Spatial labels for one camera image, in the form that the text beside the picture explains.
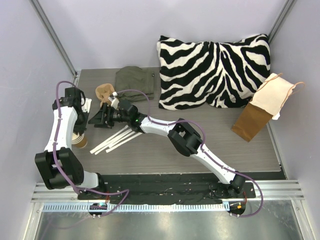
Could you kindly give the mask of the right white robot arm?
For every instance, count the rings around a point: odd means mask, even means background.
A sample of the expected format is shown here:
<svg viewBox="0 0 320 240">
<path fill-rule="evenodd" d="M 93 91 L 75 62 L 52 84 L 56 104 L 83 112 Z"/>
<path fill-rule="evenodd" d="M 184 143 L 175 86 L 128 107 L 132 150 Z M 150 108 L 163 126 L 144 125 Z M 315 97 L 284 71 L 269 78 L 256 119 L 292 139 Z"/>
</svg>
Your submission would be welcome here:
<svg viewBox="0 0 320 240">
<path fill-rule="evenodd" d="M 198 160 L 226 185 L 225 190 L 230 197 L 236 198 L 243 193 L 246 176 L 229 167 L 209 150 L 205 137 L 201 137 L 191 126 L 195 125 L 195 122 L 183 118 L 177 121 L 155 119 L 139 112 L 138 108 L 127 100 L 121 100 L 117 106 L 103 103 L 100 110 L 88 121 L 96 128 L 112 128 L 116 122 L 126 123 L 136 133 L 167 137 L 177 152 Z"/>
</svg>

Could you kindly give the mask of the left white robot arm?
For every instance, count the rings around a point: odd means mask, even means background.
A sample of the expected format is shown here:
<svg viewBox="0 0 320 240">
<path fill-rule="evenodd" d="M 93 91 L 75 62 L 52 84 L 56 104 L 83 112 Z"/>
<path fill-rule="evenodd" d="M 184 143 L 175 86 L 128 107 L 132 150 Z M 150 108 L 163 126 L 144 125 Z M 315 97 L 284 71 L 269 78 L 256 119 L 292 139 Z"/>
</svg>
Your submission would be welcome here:
<svg viewBox="0 0 320 240">
<path fill-rule="evenodd" d="M 101 174 L 85 171 L 72 152 L 73 134 L 85 139 L 91 101 L 76 87 L 64 90 L 64 97 L 52 104 L 54 122 L 49 141 L 34 161 L 47 189 L 75 185 L 81 197 L 100 200 L 107 192 Z M 84 193 L 84 189 L 89 189 L 89 193 Z"/>
</svg>

